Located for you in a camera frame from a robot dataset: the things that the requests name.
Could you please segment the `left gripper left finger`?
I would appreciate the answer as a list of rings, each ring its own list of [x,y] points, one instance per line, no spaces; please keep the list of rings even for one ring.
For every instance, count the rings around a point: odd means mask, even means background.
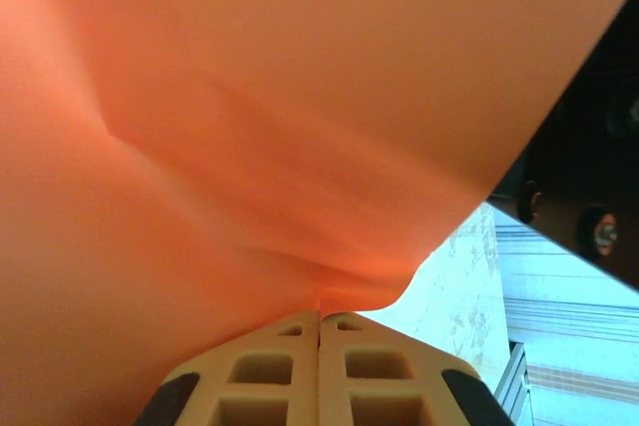
[[[136,425],[317,425],[320,315],[305,311],[180,364]]]

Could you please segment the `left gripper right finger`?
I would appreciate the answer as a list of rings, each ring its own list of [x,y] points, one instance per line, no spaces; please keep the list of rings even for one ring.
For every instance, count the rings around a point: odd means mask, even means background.
[[[466,361],[355,313],[321,320],[321,425],[510,425]]]

